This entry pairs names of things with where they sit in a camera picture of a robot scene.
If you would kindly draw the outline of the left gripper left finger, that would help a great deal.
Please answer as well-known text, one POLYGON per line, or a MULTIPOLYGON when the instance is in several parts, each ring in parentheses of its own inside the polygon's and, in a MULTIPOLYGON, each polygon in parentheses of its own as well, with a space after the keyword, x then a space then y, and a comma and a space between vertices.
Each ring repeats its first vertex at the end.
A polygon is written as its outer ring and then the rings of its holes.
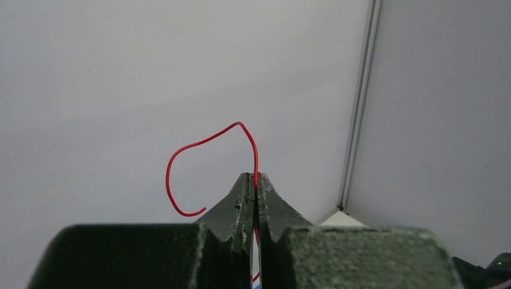
POLYGON ((198 288, 251 288, 254 184, 241 173, 229 193, 195 223, 206 229, 198 288))

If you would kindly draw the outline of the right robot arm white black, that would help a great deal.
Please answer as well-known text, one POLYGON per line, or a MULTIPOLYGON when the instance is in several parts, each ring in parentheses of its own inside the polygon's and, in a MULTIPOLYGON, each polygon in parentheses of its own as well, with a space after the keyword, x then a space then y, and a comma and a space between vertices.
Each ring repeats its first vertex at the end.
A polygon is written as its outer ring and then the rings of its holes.
POLYGON ((464 288, 510 288, 510 253, 501 253, 483 268, 452 257, 464 288))

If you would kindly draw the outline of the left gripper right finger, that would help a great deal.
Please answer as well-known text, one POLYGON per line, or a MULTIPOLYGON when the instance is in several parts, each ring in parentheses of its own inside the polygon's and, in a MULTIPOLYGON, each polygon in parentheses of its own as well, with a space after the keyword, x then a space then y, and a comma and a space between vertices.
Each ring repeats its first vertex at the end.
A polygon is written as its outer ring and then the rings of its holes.
POLYGON ((259 173, 255 219, 259 246, 261 288, 295 288, 289 232, 312 225, 276 191, 269 177, 259 173))

